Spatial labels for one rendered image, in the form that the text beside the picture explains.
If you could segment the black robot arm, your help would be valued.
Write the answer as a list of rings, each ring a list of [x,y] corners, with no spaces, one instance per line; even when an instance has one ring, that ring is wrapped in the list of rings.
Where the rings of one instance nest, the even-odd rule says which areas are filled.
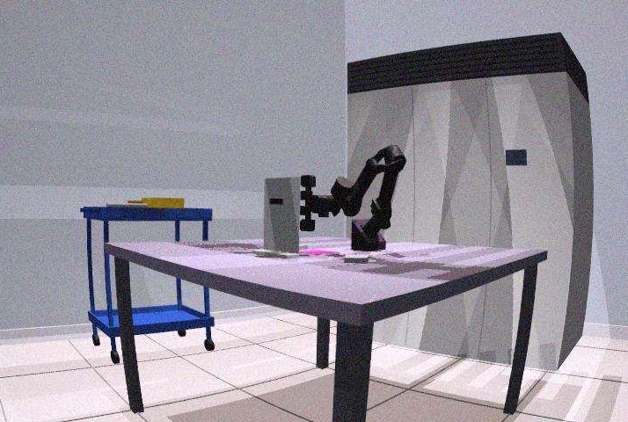
[[[385,164],[378,164],[383,158]],[[331,189],[332,195],[327,195],[331,202],[328,211],[328,197],[312,195],[316,199],[316,209],[312,213],[318,214],[318,217],[329,217],[329,212],[332,212],[333,216],[336,216],[342,208],[345,216],[353,217],[358,215],[361,210],[364,193],[368,190],[376,175],[384,172],[379,197],[372,199],[370,205],[370,212],[373,216],[366,224],[361,225],[368,238],[379,236],[377,233],[381,229],[391,227],[391,198],[396,186],[398,173],[403,170],[405,163],[406,158],[398,145],[380,149],[375,156],[367,160],[355,183],[343,176],[337,177]]]

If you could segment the magenta square marker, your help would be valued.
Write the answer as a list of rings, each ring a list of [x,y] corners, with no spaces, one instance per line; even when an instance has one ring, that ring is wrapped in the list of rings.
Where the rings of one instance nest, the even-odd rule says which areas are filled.
[[[341,253],[341,252],[334,252],[334,251],[318,251],[318,250],[314,250],[314,251],[299,251],[301,253],[308,253],[308,254],[330,254],[330,253]]]

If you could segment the white panel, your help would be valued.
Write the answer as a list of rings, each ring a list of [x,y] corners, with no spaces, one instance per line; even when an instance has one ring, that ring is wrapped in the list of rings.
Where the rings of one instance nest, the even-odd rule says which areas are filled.
[[[264,250],[252,254],[299,258],[301,177],[265,178]]]

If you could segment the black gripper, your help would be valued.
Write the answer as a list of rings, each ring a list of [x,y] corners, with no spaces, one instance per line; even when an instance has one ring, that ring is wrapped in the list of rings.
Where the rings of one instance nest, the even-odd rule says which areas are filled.
[[[311,220],[311,212],[313,212],[314,209],[316,209],[316,199],[312,197],[311,188],[316,187],[316,177],[314,175],[302,175],[301,186],[306,187],[306,188],[305,188],[305,191],[301,191],[301,194],[300,194],[300,200],[305,200],[305,206],[300,206],[300,215],[305,215],[305,219],[302,219],[300,221],[300,230],[301,231],[314,231],[315,220]],[[318,196],[327,196],[327,195],[318,195]],[[331,205],[331,202],[328,197],[327,211],[329,210],[330,205]]]

